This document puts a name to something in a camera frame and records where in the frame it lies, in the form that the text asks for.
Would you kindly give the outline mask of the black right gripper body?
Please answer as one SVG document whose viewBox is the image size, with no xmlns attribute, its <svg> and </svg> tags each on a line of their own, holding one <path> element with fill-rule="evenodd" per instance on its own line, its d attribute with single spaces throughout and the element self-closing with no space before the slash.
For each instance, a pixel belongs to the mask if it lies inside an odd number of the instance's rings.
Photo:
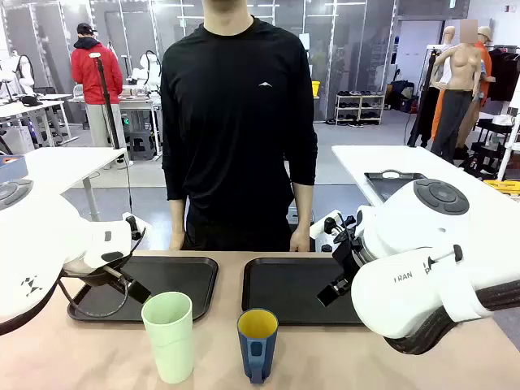
<svg viewBox="0 0 520 390">
<path fill-rule="evenodd" d="M 332 257 L 342 268 L 342 278 L 352 283 L 362 263 L 358 260 L 358 249 L 361 246 L 349 234 L 340 234 L 333 239 L 337 244 L 332 252 Z"/>
</svg>

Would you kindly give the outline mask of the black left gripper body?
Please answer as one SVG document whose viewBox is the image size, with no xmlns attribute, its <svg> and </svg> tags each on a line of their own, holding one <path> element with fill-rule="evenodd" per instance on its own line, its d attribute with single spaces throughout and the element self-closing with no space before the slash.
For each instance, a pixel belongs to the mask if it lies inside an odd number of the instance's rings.
<svg viewBox="0 0 520 390">
<path fill-rule="evenodd" d="M 118 283 L 121 279 L 125 279 L 122 268 L 128 260 L 129 256 L 125 256 L 112 262 L 107 262 L 92 273 L 85 275 L 83 281 L 89 285 Z"/>
</svg>

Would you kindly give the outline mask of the person's left hand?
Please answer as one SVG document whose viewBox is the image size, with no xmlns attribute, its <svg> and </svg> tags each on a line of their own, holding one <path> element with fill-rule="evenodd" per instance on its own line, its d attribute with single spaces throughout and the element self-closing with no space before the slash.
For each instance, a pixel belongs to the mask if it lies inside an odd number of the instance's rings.
<svg viewBox="0 0 520 390">
<path fill-rule="evenodd" d="M 298 226 L 291 235 L 290 252 L 307 253 L 310 251 L 310 228 Z"/>
</svg>

